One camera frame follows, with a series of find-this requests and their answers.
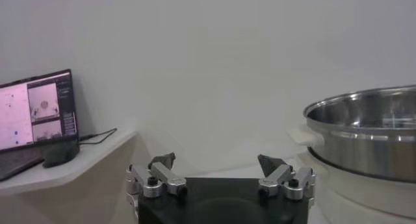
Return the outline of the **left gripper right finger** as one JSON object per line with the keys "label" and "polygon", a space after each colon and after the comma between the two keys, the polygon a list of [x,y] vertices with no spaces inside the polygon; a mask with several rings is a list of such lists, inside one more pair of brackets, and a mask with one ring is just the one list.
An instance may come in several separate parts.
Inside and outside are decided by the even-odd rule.
{"label": "left gripper right finger", "polygon": [[315,200],[316,174],[310,167],[295,170],[280,158],[258,155],[264,178],[259,179],[258,193],[261,197],[275,197],[280,192],[291,201]]}

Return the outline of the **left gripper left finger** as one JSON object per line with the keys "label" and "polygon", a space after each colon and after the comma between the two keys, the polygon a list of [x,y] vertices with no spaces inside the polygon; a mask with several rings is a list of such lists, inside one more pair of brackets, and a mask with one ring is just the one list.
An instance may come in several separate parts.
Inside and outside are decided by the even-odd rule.
{"label": "left gripper left finger", "polygon": [[182,198],[187,195],[187,180],[172,172],[175,153],[155,156],[147,166],[130,164],[126,170],[126,191],[129,195],[142,194],[154,199],[163,194],[166,188],[168,194]]}

